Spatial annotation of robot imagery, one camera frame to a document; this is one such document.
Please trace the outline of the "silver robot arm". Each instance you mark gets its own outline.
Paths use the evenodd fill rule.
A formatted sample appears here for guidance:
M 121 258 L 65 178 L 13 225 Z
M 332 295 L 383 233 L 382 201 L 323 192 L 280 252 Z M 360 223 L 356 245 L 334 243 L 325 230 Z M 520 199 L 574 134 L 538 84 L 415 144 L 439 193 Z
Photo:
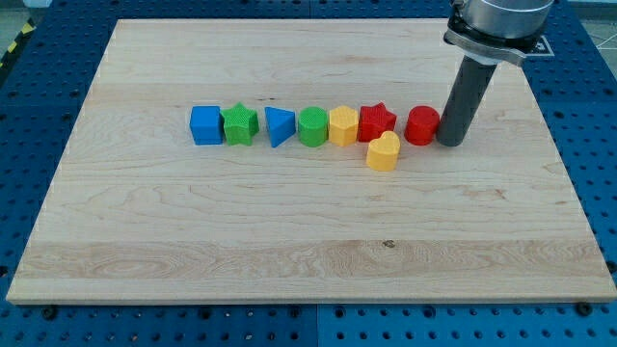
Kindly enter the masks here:
M 453 0 L 443 40 L 482 65 L 521 66 L 546 27 L 552 0 Z

